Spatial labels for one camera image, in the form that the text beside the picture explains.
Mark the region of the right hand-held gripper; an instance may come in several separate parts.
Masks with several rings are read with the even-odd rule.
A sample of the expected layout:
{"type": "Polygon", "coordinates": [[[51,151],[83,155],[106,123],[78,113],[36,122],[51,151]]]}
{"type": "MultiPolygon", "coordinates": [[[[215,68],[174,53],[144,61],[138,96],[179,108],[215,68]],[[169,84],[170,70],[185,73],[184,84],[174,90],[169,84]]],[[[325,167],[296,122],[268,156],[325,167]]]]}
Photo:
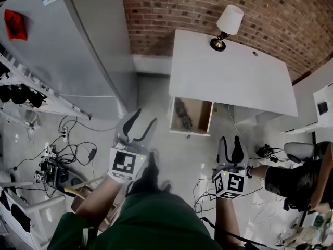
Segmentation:
{"type": "Polygon", "coordinates": [[[216,172],[213,173],[215,194],[218,198],[236,199],[246,194],[248,177],[246,168],[249,156],[239,136],[234,138],[232,164],[228,158],[225,137],[219,140],[216,172]]]}

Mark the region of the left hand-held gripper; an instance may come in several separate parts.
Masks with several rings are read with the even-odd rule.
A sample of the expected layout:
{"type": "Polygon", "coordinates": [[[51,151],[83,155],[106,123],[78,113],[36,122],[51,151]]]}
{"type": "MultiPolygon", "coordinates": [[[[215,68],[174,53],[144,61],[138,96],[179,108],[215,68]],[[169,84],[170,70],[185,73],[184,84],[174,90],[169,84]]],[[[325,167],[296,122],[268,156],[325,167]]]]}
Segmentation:
{"type": "Polygon", "coordinates": [[[157,118],[150,122],[140,138],[134,138],[132,142],[125,142],[130,140],[128,133],[140,113],[141,109],[139,108],[127,114],[115,127],[115,141],[110,148],[107,176],[119,184],[134,181],[149,156],[147,148],[157,127],[157,118]]]}

